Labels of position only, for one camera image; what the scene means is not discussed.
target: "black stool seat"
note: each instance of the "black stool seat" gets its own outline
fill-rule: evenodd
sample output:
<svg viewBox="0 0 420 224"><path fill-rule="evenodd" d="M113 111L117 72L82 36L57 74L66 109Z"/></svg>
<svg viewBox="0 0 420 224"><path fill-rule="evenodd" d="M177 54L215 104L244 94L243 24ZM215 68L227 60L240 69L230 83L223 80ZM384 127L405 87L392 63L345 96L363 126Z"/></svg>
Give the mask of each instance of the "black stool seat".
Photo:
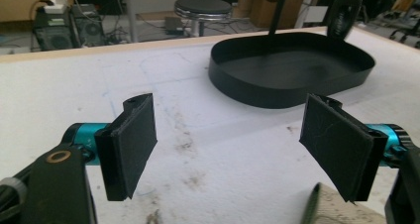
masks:
<svg viewBox="0 0 420 224"><path fill-rule="evenodd" d="M177 0L175 13L200 21L223 20L231 16L232 7L222 0Z"/></svg>

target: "floor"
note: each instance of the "floor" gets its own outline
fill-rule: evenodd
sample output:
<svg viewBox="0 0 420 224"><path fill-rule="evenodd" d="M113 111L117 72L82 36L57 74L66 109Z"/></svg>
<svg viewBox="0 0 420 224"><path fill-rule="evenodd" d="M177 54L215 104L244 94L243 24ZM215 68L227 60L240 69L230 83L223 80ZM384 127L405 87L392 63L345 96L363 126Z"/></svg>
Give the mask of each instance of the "floor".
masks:
<svg viewBox="0 0 420 224"><path fill-rule="evenodd" d="M374 34L389 38L391 33L396 28L411 28L416 21L401 22L401 20L389 20L382 15L367 23L357 22L356 26ZM190 26L190 21L183 20L184 27ZM124 44L130 42L129 36L129 22L125 16L105 16L102 20L102 25L106 37L110 44ZM161 40L176 40L185 38L183 35L168 35L164 27L164 20L148 21L140 18L137 21L137 30L139 34L139 42L161 41ZM205 36L215 36L223 34L239 34L266 31L254 27L249 19L231 19L227 22L206 23L204 34ZM401 34L396 35L396 41L401 38ZM418 37L409 36L405 41L405 45L414 47L419 42ZM28 53L29 48L33 48L32 52L38 52L39 46L37 40L32 37L31 32L0 34L0 55L9 54L8 50L12 49L15 53Z"/></svg>

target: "black oval tray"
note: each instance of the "black oval tray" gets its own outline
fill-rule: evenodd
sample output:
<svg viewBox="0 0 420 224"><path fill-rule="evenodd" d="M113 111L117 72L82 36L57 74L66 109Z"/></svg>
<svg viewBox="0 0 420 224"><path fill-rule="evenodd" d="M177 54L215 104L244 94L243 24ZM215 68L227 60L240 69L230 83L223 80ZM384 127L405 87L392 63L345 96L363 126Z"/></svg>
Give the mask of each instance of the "black oval tray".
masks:
<svg viewBox="0 0 420 224"><path fill-rule="evenodd" d="M307 93L330 95L365 82L373 58L342 41L311 33L252 36L217 43L209 77L229 97L262 108L287 108Z"/></svg>

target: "stool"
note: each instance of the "stool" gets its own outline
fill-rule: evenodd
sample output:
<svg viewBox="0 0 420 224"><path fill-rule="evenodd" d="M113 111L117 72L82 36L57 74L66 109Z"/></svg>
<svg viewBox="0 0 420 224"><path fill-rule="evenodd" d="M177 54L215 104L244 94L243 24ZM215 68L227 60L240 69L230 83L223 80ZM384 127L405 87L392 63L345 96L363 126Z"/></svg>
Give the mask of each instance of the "stool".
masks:
<svg viewBox="0 0 420 224"><path fill-rule="evenodd" d="M204 22L222 21L232 15L232 6L222 0L176 0L174 8L176 15L192 21L191 37L204 35Z"/></svg>

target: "white table surface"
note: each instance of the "white table surface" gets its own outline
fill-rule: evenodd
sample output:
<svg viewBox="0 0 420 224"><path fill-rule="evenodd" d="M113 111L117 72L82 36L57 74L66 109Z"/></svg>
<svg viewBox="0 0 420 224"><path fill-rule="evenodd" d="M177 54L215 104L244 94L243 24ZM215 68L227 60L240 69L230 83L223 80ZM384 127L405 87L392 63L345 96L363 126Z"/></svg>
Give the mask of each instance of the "white table surface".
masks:
<svg viewBox="0 0 420 224"><path fill-rule="evenodd" d="M158 142L134 198L108 202L100 168L87 168L99 223L146 223L157 210L161 223L298 223L314 185L332 185L298 142L304 105L261 109L219 92L210 50L229 37L0 56L0 177L57 145L71 124L112 122L124 100L152 92ZM347 42L376 66L331 97L418 144L420 52L358 29ZM395 174L379 169L366 206L383 214Z"/></svg>

